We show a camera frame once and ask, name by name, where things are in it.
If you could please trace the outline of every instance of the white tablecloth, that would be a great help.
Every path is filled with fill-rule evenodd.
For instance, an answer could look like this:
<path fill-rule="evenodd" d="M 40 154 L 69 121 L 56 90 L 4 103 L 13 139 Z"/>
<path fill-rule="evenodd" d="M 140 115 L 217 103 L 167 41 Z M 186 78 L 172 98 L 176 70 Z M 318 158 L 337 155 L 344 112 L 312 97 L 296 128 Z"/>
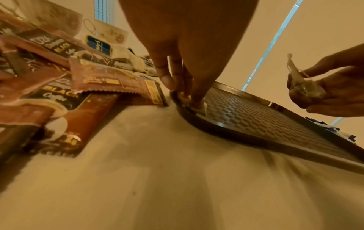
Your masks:
<path fill-rule="evenodd" d="M 364 229 L 363 175 L 206 134 L 173 103 L 120 110 L 77 158 L 2 168 L 0 229 Z"/>

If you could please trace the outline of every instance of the tray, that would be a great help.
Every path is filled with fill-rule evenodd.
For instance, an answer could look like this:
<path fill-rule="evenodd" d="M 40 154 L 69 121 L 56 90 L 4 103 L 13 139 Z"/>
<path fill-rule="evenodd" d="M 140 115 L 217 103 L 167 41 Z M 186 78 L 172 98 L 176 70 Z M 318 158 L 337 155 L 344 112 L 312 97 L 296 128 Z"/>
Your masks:
<path fill-rule="evenodd" d="M 364 174 L 364 149 L 268 100 L 215 82 L 203 116 L 177 92 L 171 98 L 187 122 L 212 135 Z"/>

